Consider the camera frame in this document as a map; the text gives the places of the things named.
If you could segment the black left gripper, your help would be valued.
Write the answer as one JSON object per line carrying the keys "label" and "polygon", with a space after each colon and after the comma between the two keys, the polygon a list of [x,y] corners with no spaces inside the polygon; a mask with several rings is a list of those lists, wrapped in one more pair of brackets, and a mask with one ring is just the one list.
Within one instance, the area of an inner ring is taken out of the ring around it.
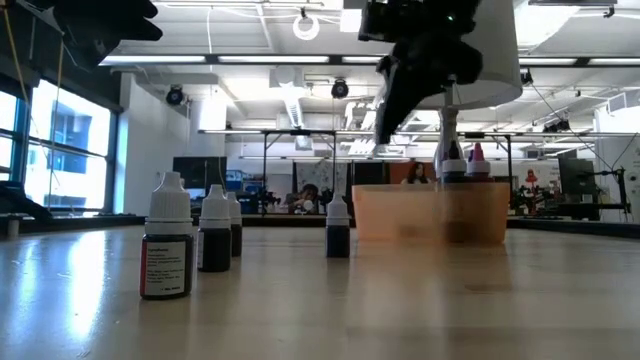
{"label": "black left gripper", "polygon": [[98,67],[118,46],[118,38],[158,41],[162,37],[162,30],[146,20],[158,14],[152,0],[115,0],[114,10],[116,18],[129,20],[113,23],[109,30],[99,1],[60,0],[53,6],[65,48],[79,68],[92,71]]}

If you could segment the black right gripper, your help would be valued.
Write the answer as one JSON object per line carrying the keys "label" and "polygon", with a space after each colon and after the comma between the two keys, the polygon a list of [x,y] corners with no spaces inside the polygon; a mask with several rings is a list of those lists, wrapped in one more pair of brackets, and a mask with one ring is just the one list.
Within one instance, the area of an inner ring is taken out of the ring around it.
{"label": "black right gripper", "polygon": [[476,28],[480,0],[372,0],[366,3],[358,39],[393,45],[376,71],[385,80],[376,110],[377,145],[388,145],[405,118],[440,83],[476,82],[483,55],[464,41]]}

